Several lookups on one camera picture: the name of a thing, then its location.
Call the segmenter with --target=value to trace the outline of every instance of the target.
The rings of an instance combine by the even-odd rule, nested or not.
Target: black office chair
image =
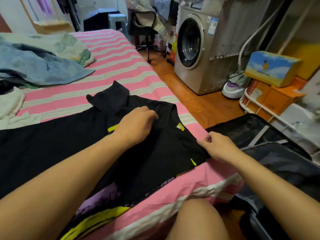
[[[146,26],[141,25],[139,23],[139,20],[138,20],[137,16],[136,16],[137,13],[152,13],[152,14],[154,14],[154,19],[153,19],[152,26],[151,27],[146,27]],[[129,14],[128,15],[128,25],[127,25],[128,34],[131,35],[131,36],[144,35],[146,37],[145,38],[146,44],[145,45],[136,46],[136,50],[137,51],[141,51],[143,49],[146,49],[146,55],[148,57],[147,62],[149,64],[151,64],[151,59],[149,58],[149,50],[161,52],[162,53],[162,57],[165,58],[166,57],[166,52],[162,52],[161,50],[159,50],[157,48],[156,45],[150,44],[150,42],[149,42],[149,35],[150,36],[154,36],[154,35],[158,34],[157,31],[152,29],[154,27],[155,22],[156,22],[156,18],[157,18],[156,13],[152,12],[152,11],[141,12],[141,11],[135,11],[135,10],[132,10],[132,9],[128,9],[128,14]]]

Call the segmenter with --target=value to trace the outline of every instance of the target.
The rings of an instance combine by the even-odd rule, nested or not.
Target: person's left hand
[[[126,148],[131,148],[145,140],[152,122],[158,118],[157,113],[147,106],[135,108],[122,118],[112,136],[125,143]]]

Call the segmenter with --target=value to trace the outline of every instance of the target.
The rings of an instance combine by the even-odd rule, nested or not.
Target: hand
[[[203,140],[197,140],[209,155],[215,159],[231,163],[243,152],[230,140],[229,137],[217,132],[209,132]]]
[[[112,136],[129,149],[145,140],[150,133],[152,122],[158,118],[157,113],[147,106],[135,108],[122,118]]]

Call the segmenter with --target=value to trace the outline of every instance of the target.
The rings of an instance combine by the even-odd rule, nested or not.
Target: bed
[[[129,89],[131,95],[176,104],[179,117],[190,132],[198,139],[206,135],[206,131],[121,32],[100,30],[78,32],[74,36],[86,44],[97,59],[88,66],[96,71],[71,84],[24,89],[26,98],[17,116],[25,112],[41,114],[41,122],[44,122],[82,112],[91,107],[86,100],[87,94],[94,95],[105,90],[116,80]],[[212,204],[228,202],[238,192],[242,181],[232,167],[211,159],[163,185],[144,201],[84,239],[152,237],[168,224],[187,198],[206,198]]]

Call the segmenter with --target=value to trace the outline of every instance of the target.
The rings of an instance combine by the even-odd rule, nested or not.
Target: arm
[[[198,143],[233,165],[293,240],[320,239],[320,203],[243,153],[226,136],[210,132]]]
[[[147,107],[134,109],[113,134],[2,198],[0,239],[56,239],[111,165],[147,137],[157,118]]]

